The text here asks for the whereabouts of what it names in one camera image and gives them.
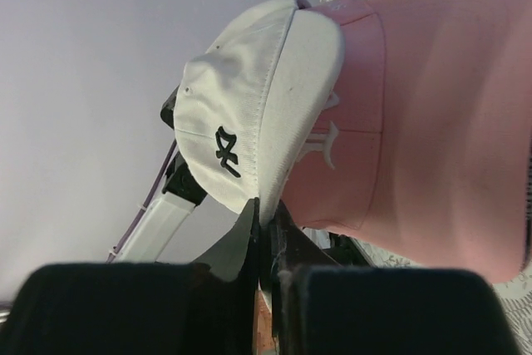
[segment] pink baseball cap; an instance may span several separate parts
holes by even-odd
[[[284,188],[294,221],[512,279],[530,255],[532,0],[311,10],[341,27],[346,54]]]

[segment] embroidered logo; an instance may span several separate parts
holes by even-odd
[[[346,8],[346,5],[342,4],[340,0],[330,2],[328,6],[333,12],[337,12],[337,11],[342,10],[343,8]]]
[[[241,176],[240,173],[228,164],[229,161],[231,161],[233,165],[239,164],[239,157],[231,152],[234,145],[236,145],[236,140],[236,135],[227,133],[222,126],[216,131],[216,144],[218,145],[216,158],[221,160],[219,164],[222,165],[222,168],[228,170],[235,178],[239,178]]]
[[[323,110],[328,110],[340,104],[340,98],[336,93],[331,93],[331,96],[328,98],[327,103]],[[329,121],[329,130],[327,133],[311,133],[303,148],[299,152],[296,162],[299,162],[303,157],[312,152],[312,151],[321,151],[323,153],[323,158],[325,159],[325,164],[332,170],[335,169],[333,159],[331,157],[331,151],[333,150],[333,143],[340,134],[340,131],[334,125],[334,122]]]

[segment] white wall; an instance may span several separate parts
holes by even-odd
[[[262,1],[0,0],[0,300],[42,264],[106,258],[172,141],[183,65]],[[163,259],[233,220],[208,201]]]

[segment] white ny logo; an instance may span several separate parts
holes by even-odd
[[[346,5],[345,4],[341,4],[339,1],[336,1],[336,2],[333,2],[333,3],[329,4],[329,8],[333,12],[337,12],[338,10],[341,10],[341,9],[343,9],[345,7],[346,7]]]
[[[329,97],[327,103],[325,104],[324,110],[335,107],[340,103],[340,98],[336,93],[332,93]],[[333,159],[331,158],[331,150],[333,149],[333,143],[340,134],[338,128],[334,125],[334,122],[329,121],[329,131],[327,133],[311,133],[303,148],[299,152],[296,162],[299,162],[303,157],[310,153],[311,151],[321,151],[323,153],[323,158],[325,159],[325,164],[332,170],[335,169],[333,164]]]

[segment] white fabric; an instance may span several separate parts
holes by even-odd
[[[343,36],[305,0],[272,0],[244,12],[209,50],[185,66],[175,137],[192,176],[239,213],[260,198],[273,216],[287,176],[342,67]],[[216,156],[216,132],[236,135],[234,176]]]

